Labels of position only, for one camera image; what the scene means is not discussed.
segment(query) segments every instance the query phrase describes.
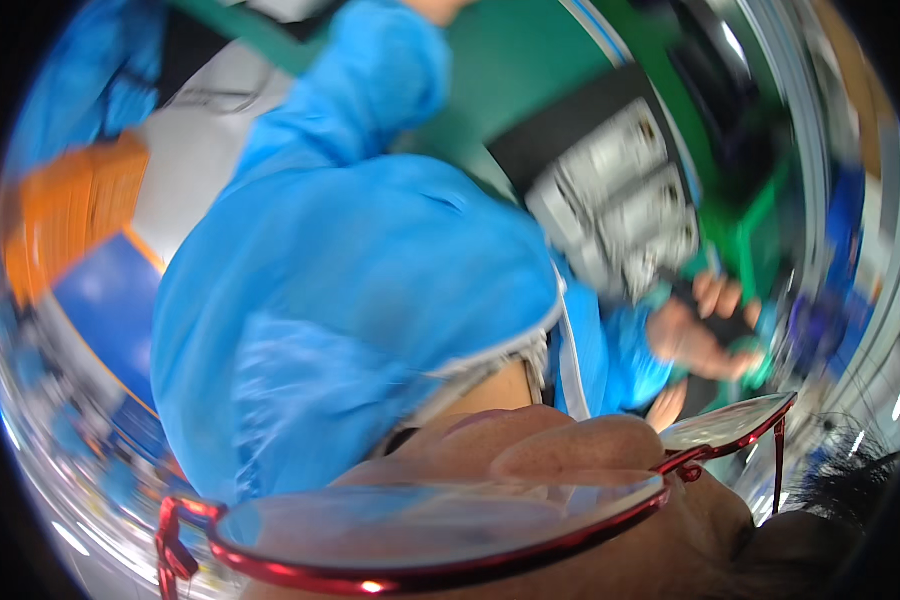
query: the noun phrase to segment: red eyeglass frame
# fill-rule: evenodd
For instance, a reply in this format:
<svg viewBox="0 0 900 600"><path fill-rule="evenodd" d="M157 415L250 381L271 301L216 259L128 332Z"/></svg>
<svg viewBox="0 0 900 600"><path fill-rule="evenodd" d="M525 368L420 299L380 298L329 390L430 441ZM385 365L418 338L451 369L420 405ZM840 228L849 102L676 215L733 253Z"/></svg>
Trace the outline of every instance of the red eyeglass frame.
<svg viewBox="0 0 900 600"><path fill-rule="evenodd" d="M718 447L702 444L685 450L668 450L667 458L650 471L659 475L676 472L685 482L697 481L703 473L703 467L698 463L691 463L692 461L708 461L743 450L772 428L776 451L772 513L776 515L780 510L783 475L784 417L796 400L797 394L791 392L787 401L769 418L731 443ZM670 491L671 484L665 482L659 492L620 514L519 550L449 564L394 569L318 567L287 564L257 556L229 546L220 538L217 524L228 513L228 507L168 496L160 506L159 530L155 536L160 594L163 600L179 600L177 580L189 581L200 568L193 555L180 542L181 509L208 520L204 527L207 542L218 561L253 579L274 586L321 594L424 594L512 577L568 559L646 521L666 505L670 499Z"/></svg>

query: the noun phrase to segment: blue sleeve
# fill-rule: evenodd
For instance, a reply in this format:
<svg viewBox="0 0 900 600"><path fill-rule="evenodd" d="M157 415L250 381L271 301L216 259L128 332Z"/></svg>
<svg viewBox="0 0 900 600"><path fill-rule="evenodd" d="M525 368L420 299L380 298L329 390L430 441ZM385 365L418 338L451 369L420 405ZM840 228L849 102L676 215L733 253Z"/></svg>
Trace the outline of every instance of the blue sleeve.
<svg viewBox="0 0 900 600"><path fill-rule="evenodd" d="M609 349L604 398L622 410L645 406L670 378L673 363L660 362L647 342L647 317L652 312L645 303L622 306L602 320Z"/></svg>
<svg viewBox="0 0 900 600"><path fill-rule="evenodd" d="M230 186L380 155L443 107L449 71L440 28L397 0L356 0L287 99L256 120Z"/></svg>

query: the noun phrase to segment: orange box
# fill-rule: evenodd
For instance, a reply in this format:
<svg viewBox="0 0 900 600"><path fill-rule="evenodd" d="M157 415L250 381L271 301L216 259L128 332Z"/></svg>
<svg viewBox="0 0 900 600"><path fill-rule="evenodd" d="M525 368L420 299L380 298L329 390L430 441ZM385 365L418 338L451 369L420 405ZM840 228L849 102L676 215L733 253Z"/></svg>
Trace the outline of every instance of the orange box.
<svg viewBox="0 0 900 600"><path fill-rule="evenodd" d="M114 143L66 152L24 178L23 222L3 245L21 306L131 222L149 160L140 138L125 131Z"/></svg>

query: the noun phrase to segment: white wall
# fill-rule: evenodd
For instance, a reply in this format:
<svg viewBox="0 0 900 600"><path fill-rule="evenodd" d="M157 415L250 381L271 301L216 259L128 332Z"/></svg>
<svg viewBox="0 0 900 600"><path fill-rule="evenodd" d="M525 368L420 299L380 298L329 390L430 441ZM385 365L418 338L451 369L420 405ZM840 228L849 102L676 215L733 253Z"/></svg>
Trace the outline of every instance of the white wall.
<svg viewBox="0 0 900 600"><path fill-rule="evenodd" d="M240 102L184 105L187 90L258 90L259 99L235 114ZM198 71L177 99L146 119L140 133L150 151L132 228L169 263L180 244L229 183L252 120L279 104L291 77L231 42Z"/></svg>

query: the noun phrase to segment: eyeglasses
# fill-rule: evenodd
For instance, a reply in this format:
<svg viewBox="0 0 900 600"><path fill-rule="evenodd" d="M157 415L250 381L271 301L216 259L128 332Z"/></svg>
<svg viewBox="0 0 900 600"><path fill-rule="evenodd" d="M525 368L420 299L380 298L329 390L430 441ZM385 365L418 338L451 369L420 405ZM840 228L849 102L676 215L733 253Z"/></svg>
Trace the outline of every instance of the eyeglasses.
<svg viewBox="0 0 900 600"><path fill-rule="evenodd" d="M780 510L784 417L794 392L766 395L676 423L660 434L667 457L650 471L592 471L573 485L533 481L331 486L259 498L233 509L183 498L160 507L160 593L197 561L180 543L181 511L206 521L214 557L285 588L341 595L422 594L511 577L620 536L663 508L665 475L700 478L773 429L773 513Z"/></svg>

